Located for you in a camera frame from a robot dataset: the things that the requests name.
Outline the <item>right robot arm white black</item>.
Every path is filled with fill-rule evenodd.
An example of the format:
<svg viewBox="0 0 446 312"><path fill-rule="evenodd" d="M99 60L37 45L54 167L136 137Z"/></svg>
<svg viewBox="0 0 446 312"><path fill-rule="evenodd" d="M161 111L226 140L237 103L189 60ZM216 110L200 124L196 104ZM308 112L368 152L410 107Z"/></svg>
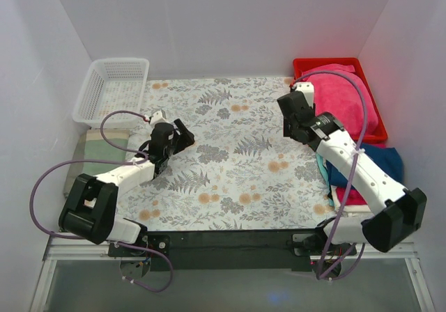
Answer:
<svg viewBox="0 0 446 312"><path fill-rule="evenodd" d="M305 240L308 249L331 254L341 244L368 243L388 252L422 223L426 195L418 188L409 190L384 172L358 148L344 126L330 113L316 115L304 93L293 91L277 100L284 117L285 135L308 145L331 163L360 193L372 217L340 217L316 228L316 236Z"/></svg>

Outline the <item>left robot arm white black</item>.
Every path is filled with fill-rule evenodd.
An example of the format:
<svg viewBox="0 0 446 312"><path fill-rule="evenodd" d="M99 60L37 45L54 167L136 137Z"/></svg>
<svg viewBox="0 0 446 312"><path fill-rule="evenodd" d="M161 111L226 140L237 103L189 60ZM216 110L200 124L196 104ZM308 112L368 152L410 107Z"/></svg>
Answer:
<svg viewBox="0 0 446 312"><path fill-rule="evenodd" d="M94 244L123 242L133 256L143 255L148 239L145 226L117 215L118 198L157 178L171 156L194 144L194 134L176 119L154 124L151 137L134 157L111 171L76 177L59 217L59 228Z"/></svg>

